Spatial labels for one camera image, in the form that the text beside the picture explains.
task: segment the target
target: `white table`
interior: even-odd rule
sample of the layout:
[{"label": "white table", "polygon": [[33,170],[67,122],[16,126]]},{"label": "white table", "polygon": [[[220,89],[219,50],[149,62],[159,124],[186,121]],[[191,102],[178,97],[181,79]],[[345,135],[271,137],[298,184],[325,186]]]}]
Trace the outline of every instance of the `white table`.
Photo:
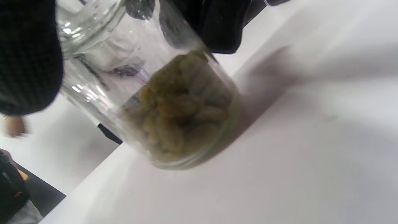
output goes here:
[{"label": "white table", "polygon": [[396,224],[397,4],[266,8],[217,56],[243,95],[239,138],[187,171],[123,144],[41,224]]}]

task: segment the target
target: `jar rim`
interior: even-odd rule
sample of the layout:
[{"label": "jar rim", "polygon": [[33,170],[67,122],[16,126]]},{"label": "jar rim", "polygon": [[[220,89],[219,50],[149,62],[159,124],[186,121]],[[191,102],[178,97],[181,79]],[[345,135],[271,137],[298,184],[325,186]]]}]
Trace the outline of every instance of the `jar rim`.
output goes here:
[{"label": "jar rim", "polygon": [[[124,2],[125,0],[118,0],[110,8],[105,10],[99,18],[94,17],[80,22],[74,22],[73,18],[63,23],[57,21],[58,38],[64,58],[69,59],[73,57],[81,47],[97,39],[99,33],[105,30],[112,30],[112,27],[118,24],[125,13]],[[87,13],[87,11],[84,10],[88,7],[90,7],[90,5],[84,6],[85,9],[79,11],[78,14]]]}]

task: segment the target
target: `person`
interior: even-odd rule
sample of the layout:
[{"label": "person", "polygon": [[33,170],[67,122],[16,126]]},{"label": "person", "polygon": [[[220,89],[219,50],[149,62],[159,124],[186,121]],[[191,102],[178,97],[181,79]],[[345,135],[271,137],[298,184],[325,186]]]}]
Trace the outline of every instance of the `person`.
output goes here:
[{"label": "person", "polygon": [[38,223],[42,216],[29,200],[16,162],[4,149],[0,149],[0,172],[0,223]]},{"label": "person", "polygon": [[[214,53],[234,53],[240,45],[251,0],[170,0]],[[125,0],[131,6],[154,0]],[[23,116],[44,110],[55,99],[63,79],[55,0],[0,1],[0,114],[9,136],[27,132]],[[9,153],[0,154],[0,224],[35,224],[37,214]]]}]

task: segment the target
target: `black bag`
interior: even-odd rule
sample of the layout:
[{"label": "black bag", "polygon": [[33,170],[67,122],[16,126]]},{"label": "black bag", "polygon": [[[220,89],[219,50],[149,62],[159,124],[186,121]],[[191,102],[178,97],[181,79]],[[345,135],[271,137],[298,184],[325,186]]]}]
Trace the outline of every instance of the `black bag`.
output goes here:
[{"label": "black bag", "polygon": [[0,152],[0,224],[5,224],[23,206],[29,195],[18,170]]}]

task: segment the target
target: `gray floor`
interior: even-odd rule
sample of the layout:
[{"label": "gray floor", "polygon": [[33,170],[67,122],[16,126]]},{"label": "gray floor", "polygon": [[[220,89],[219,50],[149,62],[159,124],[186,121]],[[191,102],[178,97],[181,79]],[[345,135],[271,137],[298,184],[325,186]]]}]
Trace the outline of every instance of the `gray floor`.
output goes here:
[{"label": "gray floor", "polygon": [[18,168],[29,176],[26,181],[26,187],[30,194],[30,200],[40,211],[41,215],[46,216],[62,199],[64,199],[65,195],[25,168],[21,166],[18,166]]}]

